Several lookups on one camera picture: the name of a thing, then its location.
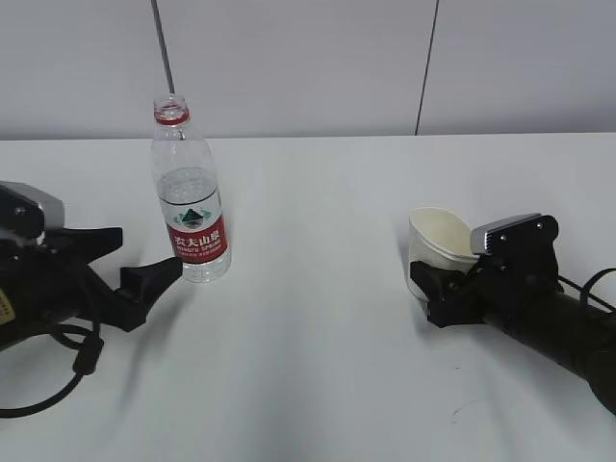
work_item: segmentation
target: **yellow sticker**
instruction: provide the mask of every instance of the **yellow sticker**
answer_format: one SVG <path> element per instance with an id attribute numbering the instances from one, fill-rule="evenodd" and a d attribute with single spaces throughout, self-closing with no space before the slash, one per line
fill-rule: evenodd
<path id="1" fill-rule="evenodd" d="M 7 296 L 0 289 L 0 325 L 11 322 L 15 319 L 15 310 L 9 302 Z"/>

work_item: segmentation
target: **white wall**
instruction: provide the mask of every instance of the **white wall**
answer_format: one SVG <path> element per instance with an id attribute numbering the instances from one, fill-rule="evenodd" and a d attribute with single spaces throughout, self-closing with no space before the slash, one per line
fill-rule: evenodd
<path id="1" fill-rule="evenodd" d="M 410 134 L 433 0 L 160 0 L 211 136 Z"/>
<path id="2" fill-rule="evenodd" d="M 0 139 L 150 135 L 166 84 L 146 0 L 5 1 L 0 43 Z"/>
<path id="3" fill-rule="evenodd" d="M 159 2 L 209 136 L 414 128 L 433 0 Z M 149 137 L 167 87 L 147 0 L 8 2 L 0 40 L 0 139 Z"/>
<path id="4" fill-rule="evenodd" d="M 435 0 L 159 0 L 208 136 L 411 134 Z M 0 139 L 141 138 L 167 91 L 147 0 L 0 14 Z M 614 0 L 442 0 L 420 134 L 616 131 Z"/>
<path id="5" fill-rule="evenodd" d="M 614 0 L 442 0 L 420 134 L 616 131 Z"/>

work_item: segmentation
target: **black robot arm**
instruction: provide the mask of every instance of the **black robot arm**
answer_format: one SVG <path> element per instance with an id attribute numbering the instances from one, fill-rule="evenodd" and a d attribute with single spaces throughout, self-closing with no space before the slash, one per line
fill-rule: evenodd
<path id="1" fill-rule="evenodd" d="M 62 390 L 32 406 L 0 409 L 0 418 L 32 415 L 65 398 L 95 371 L 103 347 L 100 325 L 126 332 L 139 327 L 182 274 L 175 257 L 122 268 L 120 287 L 112 290 L 90 263 L 122 246 L 121 228 L 73 230 L 63 224 L 58 199 L 27 185 L 0 183 L 0 350 L 43 334 L 77 350 L 75 375 Z M 74 317 L 91 321 L 91 330 L 63 323 Z"/>
<path id="2" fill-rule="evenodd" d="M 616 317 L 563 293 L 553 241 L 553 217 L 533 214 L 477 228 L 472 248 L 480 258 L 464 274 L 412 262 L 410 276 L 428 297 L 427 318 L 439 327 L 485 323 L 550 357 L 587 380 L 616 414 Z"/>

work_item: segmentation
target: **red bottle label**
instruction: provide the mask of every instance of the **red bottle label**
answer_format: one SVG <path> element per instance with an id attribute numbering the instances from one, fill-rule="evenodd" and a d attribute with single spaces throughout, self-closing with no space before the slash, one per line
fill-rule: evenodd
<path id="1" fill-rule="evenodd" d="M 191 204 L 161 200 L 175 256 L 186 263 L 216 260 L 227 249 L 224 218 L 218 191 Z"/>

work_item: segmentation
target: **paper cup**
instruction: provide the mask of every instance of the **paper cup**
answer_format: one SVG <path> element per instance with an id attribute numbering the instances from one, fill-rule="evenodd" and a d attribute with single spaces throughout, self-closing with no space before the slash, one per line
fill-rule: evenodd
<path id="1" fill-rule="evenodd" d="M 471 252 L 471 228 L 452 212 L 435 207 L 416 209 L 411 212 L 409 223 L 406 284 L 414 296 L 427 300 L 411 279 L 411 262 L 466 273 L 479 257 Z"/>

